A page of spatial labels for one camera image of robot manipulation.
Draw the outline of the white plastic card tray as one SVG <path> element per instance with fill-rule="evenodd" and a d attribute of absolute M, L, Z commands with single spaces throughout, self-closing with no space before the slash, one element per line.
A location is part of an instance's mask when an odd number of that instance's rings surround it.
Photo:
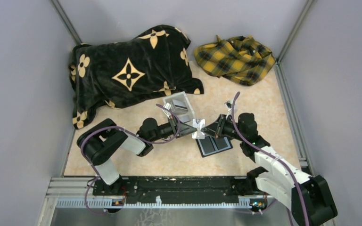
<path fill-rule="evenodd" d="M 169 103 L 171 105 L 171 111 L 179 117 L 181 122 L 192 125 L 192 121 L 196 116 L 185 92 L 166 96 L 162 100 L 164 104 Z"/>

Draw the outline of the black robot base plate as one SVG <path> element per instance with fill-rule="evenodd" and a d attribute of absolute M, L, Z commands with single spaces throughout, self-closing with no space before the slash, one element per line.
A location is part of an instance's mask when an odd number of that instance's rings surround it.
<path fill-rule="evenodd" d="M 98 179 L 93 195 L 118 195 L 125 204 L 237 204 L 265 207 L 270 196 L 255 191 L 245 176 L 123 176 L 108 186 Z"/>

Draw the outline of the black leather card holder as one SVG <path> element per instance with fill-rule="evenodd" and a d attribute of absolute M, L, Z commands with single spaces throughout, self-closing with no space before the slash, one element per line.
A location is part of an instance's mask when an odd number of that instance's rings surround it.
<path fill-rule="evenodd" d="M 196 143 L 203 158 L 233 148 L 231 141 L 227 137 L 215 139 L 211 136 L 205 136 L 204 139 L 196 139 Z"/>

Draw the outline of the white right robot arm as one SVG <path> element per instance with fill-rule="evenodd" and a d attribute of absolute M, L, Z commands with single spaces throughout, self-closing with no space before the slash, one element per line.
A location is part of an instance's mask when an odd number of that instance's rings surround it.
<path fill-rule="evenodd" d="M 243 154 L 258 164 L 247 173 L 248 191 L 273 196 L 290 211 L 298 225 L 320 226 L 338 215 L 326 179 L 294 167 L 279 155 L 259 134 L 254 114 L 242 113 L 237 122 L 232 116 L 221 114 L 202 132 L 214 138 L 239 140 Z"/>

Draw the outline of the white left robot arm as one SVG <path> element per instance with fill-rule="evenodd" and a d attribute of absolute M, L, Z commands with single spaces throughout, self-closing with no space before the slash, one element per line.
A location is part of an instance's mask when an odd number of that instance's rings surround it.
<path fill-rule="evenodd" d="M 121 192 L 123 183 L 111 156 L 119 148 L 143 157 L 153 149 L 153 144 L 168 143 L 169 140 L 165 141 L 165 138 L 172 140 L 196 131 L 196 128 L 174 117 L 162 125 L 158 125 L 154 118 L 147 118 L 134 135 L 117 126 L 111 119 L 105 119 L 80 135 L 76 144 L 98 178 L 104 181 L 104 189 L 116 195 Z"/>

